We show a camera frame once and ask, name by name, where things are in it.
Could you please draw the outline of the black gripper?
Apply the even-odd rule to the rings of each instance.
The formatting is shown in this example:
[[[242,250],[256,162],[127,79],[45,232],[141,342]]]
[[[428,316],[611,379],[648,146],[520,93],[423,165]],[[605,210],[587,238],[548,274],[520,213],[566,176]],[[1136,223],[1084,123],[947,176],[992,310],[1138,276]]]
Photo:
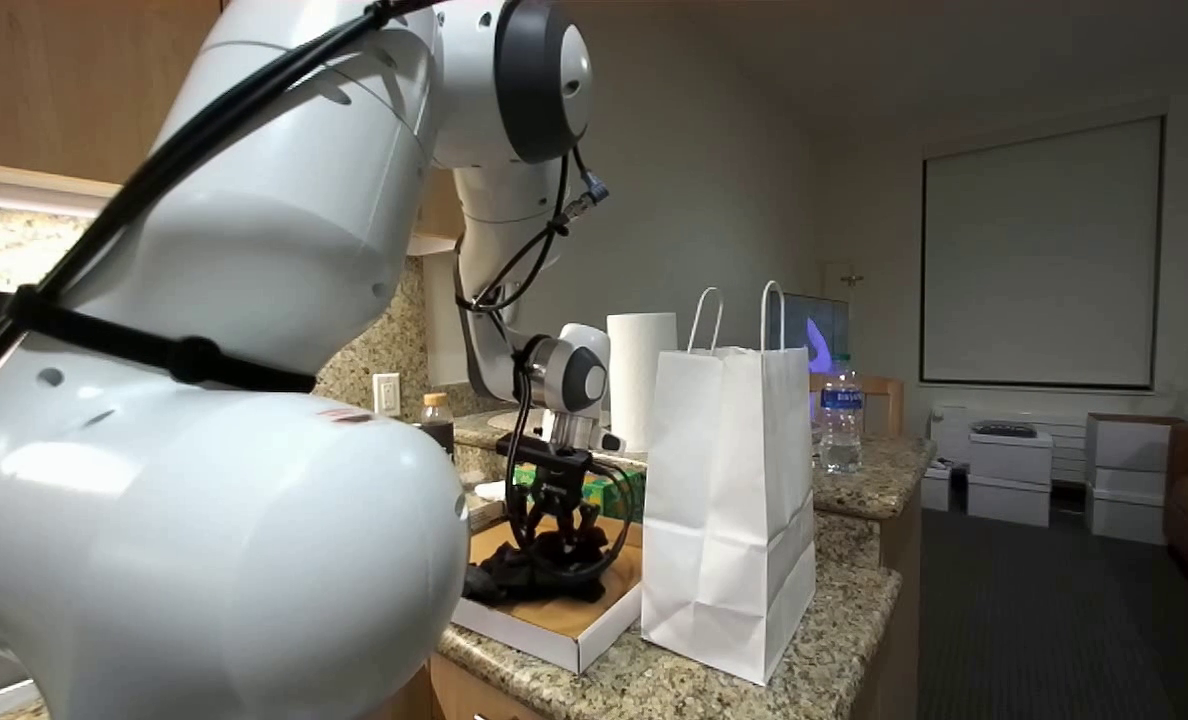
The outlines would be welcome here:
[[[600,529],[605,502],[621,495],[621,471],[579,447],[520,443],[505,471],[512,543],[526,558],[617,558]]]

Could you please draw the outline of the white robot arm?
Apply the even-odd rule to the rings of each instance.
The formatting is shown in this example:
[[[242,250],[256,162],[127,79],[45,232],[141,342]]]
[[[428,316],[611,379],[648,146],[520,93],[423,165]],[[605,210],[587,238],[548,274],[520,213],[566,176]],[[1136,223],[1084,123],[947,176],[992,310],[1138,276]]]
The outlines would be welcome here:
[[[446,168],[472,384],[600,400],[590,353],[505,321],[600,197],[587,95],[554,0],[227,0],[152,158],[0,316],[0,658],[50,720],[367,720],[423,669],[457,465],[317,378]]]

